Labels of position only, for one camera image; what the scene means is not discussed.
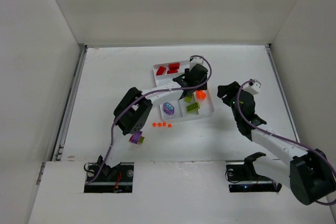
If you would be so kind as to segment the red square lego brick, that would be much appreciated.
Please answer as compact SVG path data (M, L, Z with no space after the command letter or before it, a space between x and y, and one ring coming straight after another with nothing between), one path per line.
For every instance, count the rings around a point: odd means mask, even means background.
M179 62L169 64L169 69L170 70L178 70L179 68L180 68L180 63Z

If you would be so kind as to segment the red curved lego brick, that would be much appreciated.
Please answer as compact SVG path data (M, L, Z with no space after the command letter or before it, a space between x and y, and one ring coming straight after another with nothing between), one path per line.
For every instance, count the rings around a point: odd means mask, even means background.
M174 73L178 73L179 71L177 69L172 69L172 70L168 70L167 74L174 74Z

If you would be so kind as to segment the red flower lego brick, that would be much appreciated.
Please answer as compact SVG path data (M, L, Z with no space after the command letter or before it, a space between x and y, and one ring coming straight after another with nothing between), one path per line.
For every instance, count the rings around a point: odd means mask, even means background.
M166 67L165 66L160 66L156 72L156 76L161 76L166 73Z

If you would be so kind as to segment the purple sloped lego brick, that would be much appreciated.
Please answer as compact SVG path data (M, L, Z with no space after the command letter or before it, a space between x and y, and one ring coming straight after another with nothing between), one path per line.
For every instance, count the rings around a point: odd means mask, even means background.
M173 115L175 113L175 108L171 103L165 102L163 104L163 112L167 115Z

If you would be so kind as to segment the small orange lego pieces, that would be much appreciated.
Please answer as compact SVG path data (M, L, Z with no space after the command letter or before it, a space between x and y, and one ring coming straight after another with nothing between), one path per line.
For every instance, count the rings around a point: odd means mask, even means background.
M171 128L172 127L172 124L171 123L166 123L166 122L159 122L159 123L152 123L152 126L153 127L168 127L168 128Z

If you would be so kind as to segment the lime green small lego brick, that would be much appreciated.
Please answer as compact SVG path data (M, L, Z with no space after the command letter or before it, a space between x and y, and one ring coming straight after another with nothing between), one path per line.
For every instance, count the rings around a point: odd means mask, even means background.
M144 141L144 139L145 139L145 137L140 137L140 139L139 139L139 142L138 142L138 144L142 144L143 143L143 141Z

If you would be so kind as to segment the purple long lego brick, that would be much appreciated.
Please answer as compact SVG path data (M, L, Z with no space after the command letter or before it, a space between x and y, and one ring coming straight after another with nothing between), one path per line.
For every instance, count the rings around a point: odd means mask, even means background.
M133 134L130 137L129 142L133 143L133 144L140 145L140 144L138 144L140 137L142 137L142 131L138 131L137 133Z

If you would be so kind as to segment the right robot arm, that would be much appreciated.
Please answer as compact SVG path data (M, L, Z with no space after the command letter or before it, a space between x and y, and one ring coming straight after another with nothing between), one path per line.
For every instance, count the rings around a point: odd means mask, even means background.
M217 96L232 110L239 132L258 144L281 162L268 164L264 153L255 153L244 159L252 177L265 176L290 188L295 198L304 205L335 192L335 169L324 152L279 136L267 129L267 123L255 113L254 96L261 84L249 80L218 86Z

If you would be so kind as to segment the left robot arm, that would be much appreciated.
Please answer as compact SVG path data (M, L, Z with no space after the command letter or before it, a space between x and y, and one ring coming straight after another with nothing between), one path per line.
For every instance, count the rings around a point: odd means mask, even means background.
M165 102L182 100L197 90L206 89L211 76L212 68L210 65L204 67L202 64L196 63L189 67L189 71L173 78L172 81L162 86L148 91L141 91L136 87L129 89L113 112L114 120L110 130L110 145L99 165L97 174L102 172L112 151L114 128L116 126L119 127L123 135L137 133L144 127L153 108Z

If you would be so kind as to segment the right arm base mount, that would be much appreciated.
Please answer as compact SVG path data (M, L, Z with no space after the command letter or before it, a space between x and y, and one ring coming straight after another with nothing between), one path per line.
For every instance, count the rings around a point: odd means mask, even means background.
M259 175L254 168L254 162L266 154L257 152L247 156L243 161L226 164L225 178L230 193L279 193L282 184L273 179Z

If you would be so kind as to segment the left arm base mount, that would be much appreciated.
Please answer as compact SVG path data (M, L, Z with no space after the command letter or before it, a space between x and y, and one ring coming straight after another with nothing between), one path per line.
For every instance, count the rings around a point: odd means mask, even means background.
M114 167L104 164L102 171L98 173L102 162L103 157L99 156L97 162L84 164L84 193L132 193L134 163L119 163Z

